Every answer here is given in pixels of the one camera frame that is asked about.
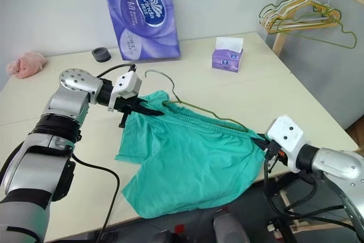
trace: table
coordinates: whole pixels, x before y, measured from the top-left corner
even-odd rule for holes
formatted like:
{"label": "table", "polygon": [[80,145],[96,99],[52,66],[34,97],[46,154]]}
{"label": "table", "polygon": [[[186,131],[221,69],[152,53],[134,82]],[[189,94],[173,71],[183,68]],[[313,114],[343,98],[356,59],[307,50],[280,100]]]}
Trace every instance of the table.
{"label": "table", "polygon": [[[257,132],[265,132],[274,118],[287,114],[300,125],[313,145],[338,150],[357,149],[354,141],[257,34],[237,36],[245,39],[245,55],[239,73],[211,68],[214,38],[182,41],[181,60],[138,64],[137,73],[142,76],[146,69],[161,70],[174,79],[175,91],[182,100],[209,108],[221,117],[241,121]],[[4,162],[34,127],[47,100],[58,86],[57,78],[62,70],[79,67],[96,75],[121,62],[117,50],[112,50],[111,54],[113,61],[104,64],[96,63],[90,53],[52,57],[42,72],[28,80],[12,78],[0,94],[3,102],[0,162]],[[114,71],[107,78],[115,80],[124,71]],[[157,89],[170,92],[171,85],[161,75],[151,73],[143,79],[140,94]],[[76,144],[75,154],[86,162],[114,170],[121,178],[121,187],[124,187],[139,166],[114,160],[122,134],[118,127],[120,119],[121,113],[109,113],[104,106],[91,105],[81,128],[82,141]],[[287,172],[286,167],[277,164],[271,175],[284,172]],[[263,174],[260,173],[257,180],[262,178]],[[68,196],[51,205],[46,241],[100,229],[114,187],[115,181],[111,175],[77,164]],[[136,218],[137,213],[120,194],[109,225]]]}

